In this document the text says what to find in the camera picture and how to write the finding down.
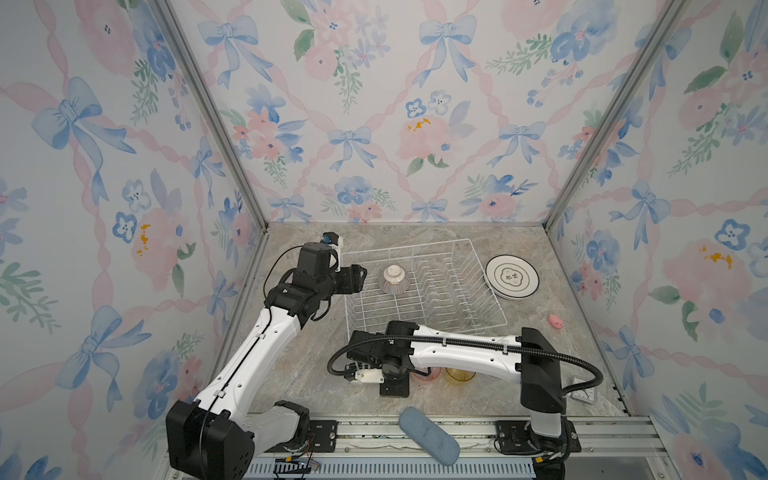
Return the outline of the striped ceramic bowl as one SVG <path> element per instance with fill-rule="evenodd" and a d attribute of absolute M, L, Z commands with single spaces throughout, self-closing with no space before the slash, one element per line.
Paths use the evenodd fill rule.
<path fill-rule="evenodd" d="M 397 264 L 392 264 L 382 270 L 379 279 L 380 290 L 387 295 L 397 296 L 408 291 L 410 280 L 407 271 Z"/>

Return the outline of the yellow plastic cup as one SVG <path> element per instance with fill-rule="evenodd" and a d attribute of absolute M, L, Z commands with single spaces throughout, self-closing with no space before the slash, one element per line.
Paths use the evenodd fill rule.
<path fill-rule="evenodd" d="M 444 373 L 448 378 L 448 381 L 453 385 L 463 385 L 473 381 L 477 375 L 476 372 L 445 368 Z"/>

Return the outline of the plain white plate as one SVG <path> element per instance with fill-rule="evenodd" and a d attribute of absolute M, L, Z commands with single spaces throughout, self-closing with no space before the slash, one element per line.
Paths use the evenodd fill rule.
<path fill-rule="evenodd" d="M 500 298 L 522 300 L 534 295 L 540 276 L 527 260 L 515 255 L 497 255 L 485 265 L 486 283 Z"/>

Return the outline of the pink plastic cup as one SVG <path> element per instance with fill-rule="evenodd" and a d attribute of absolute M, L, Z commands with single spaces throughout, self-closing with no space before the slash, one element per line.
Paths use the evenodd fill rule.
<path fill-rule="evenodd" d="M 428 368 L 426 371 L 411 373 L 412 378 L 420 385 L 427 385 L 436 381 L 442 373 L 441 368 Z"/>

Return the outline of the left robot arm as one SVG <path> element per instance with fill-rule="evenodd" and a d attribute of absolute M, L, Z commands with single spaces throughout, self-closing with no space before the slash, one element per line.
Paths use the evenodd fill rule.
<path fill-rule="evenodd" d="M 170 466 L 197 479 L 241 479 L 252 459 L 275 447 L 303 450 L 309 438 L 309 411 L 279 401 L 255 417 L 248 412 L 278 357 L 309 321 L 330 310 L 336 295 L 363 289 L 359 265 L 343 267 L 343 241 L 326 232 L 298 246 L 298 261 L 265 296 L 264 307 L 246 339 L 191 402 L 176 402 L 166 416 Z"/>

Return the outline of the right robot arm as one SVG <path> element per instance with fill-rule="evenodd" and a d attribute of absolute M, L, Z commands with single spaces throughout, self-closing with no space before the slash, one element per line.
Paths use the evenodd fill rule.
<path fill-rule="evenodd" d="M 520 404 L 530 414 L 528 443 L 541 451 L 564 448 L 569 434 L 565 394 L 556 351 L 536 329 L 504 337 L 452 334 L 413 322 L 391 321 L 383 333 L 355 331 L 343 355 L 341 375 L 349 381 L 378 382 L 380 394 L 406 398 L 408 376 L 433 369 L 489 375 L 520 385 Z"/>

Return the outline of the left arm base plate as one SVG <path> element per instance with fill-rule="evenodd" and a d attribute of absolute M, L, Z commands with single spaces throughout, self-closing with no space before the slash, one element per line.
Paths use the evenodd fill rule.
<path fill-rule="evenodd" d="M 300 453 L 333 453 L 336 450 L 339 422 L 336 420 L 310 420 L 289 442 L 278 444 L 268 453 L 298 455 Z"/>

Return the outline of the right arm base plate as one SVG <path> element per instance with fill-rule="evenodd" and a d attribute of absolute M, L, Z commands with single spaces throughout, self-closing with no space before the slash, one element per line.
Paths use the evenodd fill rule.
<path fill-rule="evenodd" d="M 496 450 L 503 455 L 552 456 L 582 451 L 575 427 L 566 417 L 561 418 L 559 437 L 537 434 L 529 420 L 500 420 L 494 423 Z"/>

